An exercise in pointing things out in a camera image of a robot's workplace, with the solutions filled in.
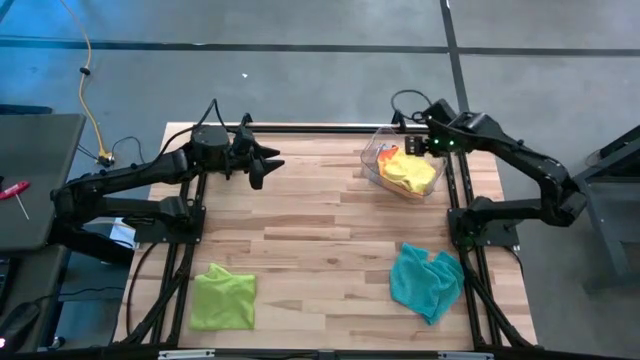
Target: wooden table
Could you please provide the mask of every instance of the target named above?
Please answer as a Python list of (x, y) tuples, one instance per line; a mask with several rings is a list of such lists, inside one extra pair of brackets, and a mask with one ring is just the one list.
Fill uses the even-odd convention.
[[(169, 123), (165, 141), (189, 125)], [(428, 249), (432, 256), (457, 253), (445, 219), (450, 204), (444, 175), (424, 204), (403, 201), (360, 175), (360, 151), (370, 137), (256, 134), (261, 144), (281, 150), (286, 160), (265, 178), (263, 190), (252, 190), (247, 175), (234, 174), (230, 181), (209, 176), (207, 219), (192, 279), (211, 262), (234, 274), (257, 275), (255, 330), (190, 330), (190, 286), (180, 347), (472, 349), (463, 295), (435, 326), (390, 298), (389, 270), (403, 242)], [(188, 135), (181, 136), (172, 146), (186, 141)], [(475, 194), (501, 200), (493, 155), (474, 152), (469, 167)], [(179, 186), (156, 184), (150, 198), (178, 191)], [(462, 193), (459, 198), (464, 205)], [(158, 245), (142, 266), (132, 301), (133, 326), (157, 298), (167, 247)], [(145, 248), (137, 251), (131, 272)], [(502, 248), (487, 248), (486, 256), (496, 302), (535, 343), (518, 263)], [(124, 309), (123, 304), (115, 340), (125, 335)], [(482, 306), (479, 311), (483, 334), (489, 338)], [(173, 302), (167, 308), (163, 339), (172, 315)]]

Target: clear plastic bin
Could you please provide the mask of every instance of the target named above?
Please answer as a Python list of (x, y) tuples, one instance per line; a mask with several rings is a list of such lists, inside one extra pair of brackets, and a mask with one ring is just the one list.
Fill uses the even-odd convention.
[(423, 199), (425, 196), (431, 194), (435, 188), (436, 182), (444, 172), (446, 159), (434, 158), (429, 154), (425, 154), (424, 160), (433, 167), (436, 171), (436, 175), (433, 177), (431, 182), (427, 184), (427, 189), (424, 194), (417, 194), (404, 189), (400, 185), (394, 184), (380, 175), (380, 171), (378, 170), (378, 154), (380, 153), (380, 150), (389, 149), (393, 145), (404, 150), (404, 135), (396, 134), (390, 127), (382, 127), (378, 129), (371, 138), (371, 141), (369, 141), (367, 147), (362, 151), (362, 154), (360, 154), (360, 160), (362, 161), (362, 175), (385, 189), (396, 192), (407, 198)]

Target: blue cloth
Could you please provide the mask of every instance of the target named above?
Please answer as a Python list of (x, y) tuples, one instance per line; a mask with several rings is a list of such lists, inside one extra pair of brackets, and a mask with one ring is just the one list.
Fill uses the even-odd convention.
[(409, 244), (391, 269), (391, 297), (433, 325), (462, 292), (464, 275), (458, 260), (446, 252), (429, 262), (429, 252)]

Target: green cloth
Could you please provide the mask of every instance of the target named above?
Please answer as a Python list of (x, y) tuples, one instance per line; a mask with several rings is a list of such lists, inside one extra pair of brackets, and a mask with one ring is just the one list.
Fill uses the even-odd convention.
[(190, 327), (194, 330), (253, 329), (255, 275), (231, 275), (216, 264), (196, 276)]

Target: gray floor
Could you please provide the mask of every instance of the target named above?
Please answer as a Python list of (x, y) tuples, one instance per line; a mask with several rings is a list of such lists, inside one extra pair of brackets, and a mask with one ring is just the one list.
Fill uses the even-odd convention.
[[(640, 2), (635, 0), (449, 3), (460, 46), (640, 48), (635, 36), (640, 30)], [(438, 0), (77, 0), (69, 4), (96, 40), (447, 45)], [(39, 0), (15, 0), (0, 23), (0, 36), (80, 39), (56, 1)], [(457, 105), (449, 55), (406, 52), (99, 50), (94, 53), (86, 98), (108, 144), (136, 135), (148, 157), (159, 148), (167, 121), (195, 121), (213, 96), (229, 121), (249, 111), (264, 121), (387, 122), (389, 97), (402, 88), (422, 89)], [(75, 94), (77, 69), (85, 56), (83, 50), (1, 47), (0, 102), (81, 112)], [(490, 113), (506, 132), (558, 158), (574, 173), (585, 168), (584, 159), (591, 151), (639, 123), (635, 106), (640, 102), (640, 57), (464, 55), (461, 63), (472, 110)], [(418, 108), (419, 103), (411, 105)], [(92, 131), (86, 127), (82, 143), (95, 149)], [(120, 164), (137, 161), (133, 143), (123, 144), (116, 153)], [(92, 160), (78, 155), (72, 175), (92, 169)], [(503, 163), (499, 169), (508, 199), (538, 194), (535, 184), (517, 171)], [(146, 194), (141, 189), (128, 196)], [(594, 239), (586, 215), (569, 229), (531, 221), (520, 225), (518, 232), (540, 344), (555, 350), (639, 357), (638, 292), (589, 297), (582, 289), (584, 281), (608, 271), (603, 247)], [(89, 309), (92, 306), (70, 310), (61, 325), (64, 331), (73, 333), (77, 328), (91, 334), (90, 328), (95, 328), (94, 334), (109, 333), (105, 329), (111, 329), (113, 320)], [(74, 326), (78, 314), (91, 311), (97, 316), (95, 326)], [(104, 343), (105, 336), (78, 339), (77, 344)]]

